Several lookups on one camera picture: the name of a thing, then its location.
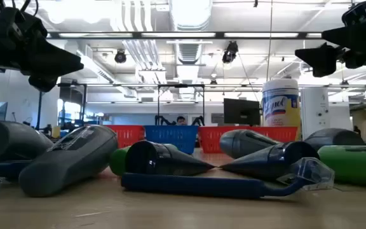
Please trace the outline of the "blue plastic basket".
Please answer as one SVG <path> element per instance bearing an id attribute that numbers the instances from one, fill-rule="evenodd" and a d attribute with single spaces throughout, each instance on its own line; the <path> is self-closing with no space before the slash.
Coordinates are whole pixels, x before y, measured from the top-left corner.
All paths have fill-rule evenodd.
<path id="1" fill-rule="evenodd" d="M 173 144 L 189 155 L 194 152 L 198 134 L 196 125 L 145 125 L 144 129 L 148 141 Z"/>

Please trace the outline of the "silver ventilation duct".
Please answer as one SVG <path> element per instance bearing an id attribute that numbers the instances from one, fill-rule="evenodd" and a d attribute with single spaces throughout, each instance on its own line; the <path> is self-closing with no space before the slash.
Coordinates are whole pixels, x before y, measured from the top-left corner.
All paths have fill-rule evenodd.
<path id="1" fill-rule="evenodd" d="M 213 0 L 168 0 L 170 16 L 175 31 L 205 31 L 212 14 Z M 181 64 L 195 64 L 201 58 L 203 45 L 176 45 L 177 59 Z"/>

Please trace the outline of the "black metal rack frame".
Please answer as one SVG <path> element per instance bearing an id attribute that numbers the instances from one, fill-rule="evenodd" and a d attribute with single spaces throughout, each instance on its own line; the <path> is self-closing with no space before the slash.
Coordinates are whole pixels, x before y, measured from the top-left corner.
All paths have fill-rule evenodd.
<path id="1" fill-rule="evenodd" d="M 158 89 L 158 110 L 157 110 L 157 115 L 160 115 L 160 90 L 163 87 L 173 87 L 173 88 L 198 88 L 200 87 L 202 89 L 202 93 L 201 95 L 203 96 L 203 114 L 199 117 L 196 118 L 197 122 L 199 125 L 204 126 L 205 125 L 205 85 L 204 84 L 185 84 L 185 83 L 177 83 L 177 84 L 159 84 L 156 85 L 157 89 Z"/>

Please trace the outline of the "black metal pole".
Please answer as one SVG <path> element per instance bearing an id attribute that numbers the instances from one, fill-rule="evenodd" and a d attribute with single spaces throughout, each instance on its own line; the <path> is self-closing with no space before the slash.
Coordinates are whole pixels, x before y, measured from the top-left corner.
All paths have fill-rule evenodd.
<path id="1" fill-rule="evenodd" d="M 39 92 L 38 108 L 37 108 L 37 122 L 36 122 L 36 128 L 35 128 L 36 130 L 40 129 L 42 99 L 43 99 L 43 92 Z"/>

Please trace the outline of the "red plastic basket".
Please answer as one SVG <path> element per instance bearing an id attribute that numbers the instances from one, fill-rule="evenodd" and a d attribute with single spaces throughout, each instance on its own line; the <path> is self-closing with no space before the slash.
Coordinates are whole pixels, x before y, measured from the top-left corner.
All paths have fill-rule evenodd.
<path id="1" fill-rule="evenodd" d="M 222 153 L 220 150 L 220 137 L 225 132 L 237 129 L 253 129 L 249 126 L 220 126 L 220 127 L 200 127 L 198 129 L 200 146 L 206 154 Z"/>
<path id="2" fill-rule="evenodd" d="M 142 125 L 106 125 L 117 133 L 118 147 L 131 146 L 144 139 L 145 129 Z"/>
<path id="3" fill-rule="evenodd" d="M 297 127 L 251 127 L 251 130 L 280 142 L 296 140 Z"/>

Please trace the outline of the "white column with sockets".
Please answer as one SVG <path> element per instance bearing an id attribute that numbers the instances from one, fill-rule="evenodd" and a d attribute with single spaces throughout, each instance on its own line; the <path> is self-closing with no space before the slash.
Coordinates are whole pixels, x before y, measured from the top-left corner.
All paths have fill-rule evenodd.
<path id="1" fill-rule="evenodd" d="M 327 88 L 301 90 L 302 139 L 312 133 L 330 127 L 329 95 Z"/>

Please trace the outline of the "Lysol wipes canister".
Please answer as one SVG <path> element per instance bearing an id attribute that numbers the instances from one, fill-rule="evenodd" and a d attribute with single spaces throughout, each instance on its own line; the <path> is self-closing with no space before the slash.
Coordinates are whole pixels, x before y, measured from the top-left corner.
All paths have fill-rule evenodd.
<path id="1" fill-rule="evenodd" d="M 301 138 L 299 86 L 295 79 L 269 80 L 262 86 L 264 127 L 295 127 L 295 140 Z"/>

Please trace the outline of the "green travel bottle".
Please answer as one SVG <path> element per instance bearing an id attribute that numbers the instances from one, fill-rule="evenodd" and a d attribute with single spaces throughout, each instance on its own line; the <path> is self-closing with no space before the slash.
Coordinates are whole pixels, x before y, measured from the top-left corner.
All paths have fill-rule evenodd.
<path id="1" fill-rule="evenodd" d="M 320 160 L 335 172 L 338 183 L 366 186 L 365 146 L 323 146 Z"/>
<path id="2" fill-rule="evenodd" d="M 111 154 L 109 167 L 113 174 L 122 176 L 125 173 L 125 158 L 131 146 L 117 149 Z"/>

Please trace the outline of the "black round spotlight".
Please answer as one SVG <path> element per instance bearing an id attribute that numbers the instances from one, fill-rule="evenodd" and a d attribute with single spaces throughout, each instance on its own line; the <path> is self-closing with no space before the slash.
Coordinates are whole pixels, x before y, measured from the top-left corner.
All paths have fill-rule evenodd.
<path id="1" fill-rule="evenodd" d="M 126 53 L 125 50 L 123 49 L 119 49 L 117 50 L 115 56 L 114 56 L 114 61 L 118 64 L 122 64 L 126 62 Z"/>

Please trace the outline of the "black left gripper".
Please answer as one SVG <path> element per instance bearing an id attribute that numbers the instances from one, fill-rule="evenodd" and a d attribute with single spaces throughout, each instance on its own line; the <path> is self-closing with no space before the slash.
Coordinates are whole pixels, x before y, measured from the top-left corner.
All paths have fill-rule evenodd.
<path id="1" fill-rule="evenodd" d="M 81 57 L 46 41 L 42 21 L 18 8 L 0 11 L 0 69 L 20 69 L 25 75 L 63 76 L 84 68 Z M 30 76 L 29 84 L 49 92 L 57 77 Z"/>

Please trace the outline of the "black computer monitor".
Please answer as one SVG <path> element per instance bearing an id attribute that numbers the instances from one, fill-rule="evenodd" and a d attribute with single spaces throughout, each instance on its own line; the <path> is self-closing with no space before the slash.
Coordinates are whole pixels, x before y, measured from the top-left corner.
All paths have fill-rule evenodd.
<path id="1" fill-rule="evenodd" d="M 257 101 L 224 99 L 224 122 L 232 124 L 260 125 L 260 104 Z"/>

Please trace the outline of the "black aluminium rig frame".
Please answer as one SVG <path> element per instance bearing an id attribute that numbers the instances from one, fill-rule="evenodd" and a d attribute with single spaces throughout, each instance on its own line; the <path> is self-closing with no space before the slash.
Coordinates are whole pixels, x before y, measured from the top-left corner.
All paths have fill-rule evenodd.
<path id="1" fill-rule="evenodd" d="M 48 39 L 321 39 L 319 32 L 49 32 Z"/>

